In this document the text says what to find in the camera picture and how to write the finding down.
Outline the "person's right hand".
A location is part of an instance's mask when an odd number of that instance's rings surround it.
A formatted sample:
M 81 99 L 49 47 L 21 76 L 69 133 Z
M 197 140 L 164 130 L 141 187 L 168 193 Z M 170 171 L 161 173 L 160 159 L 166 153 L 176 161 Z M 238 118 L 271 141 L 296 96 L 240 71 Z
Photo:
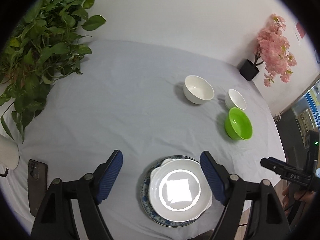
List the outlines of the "person's right hand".
M 282 192 L 282 195 L 284 196 L 283 207 L 287 209 L 289 205 L 289 188 L 288 187 Z M 306 202 L 307 204 L 312 203 L 315 196 L 316 196 L 315 191 L 298 191 L 298 192 L 295 192 L 294 194 L 295 200 Z

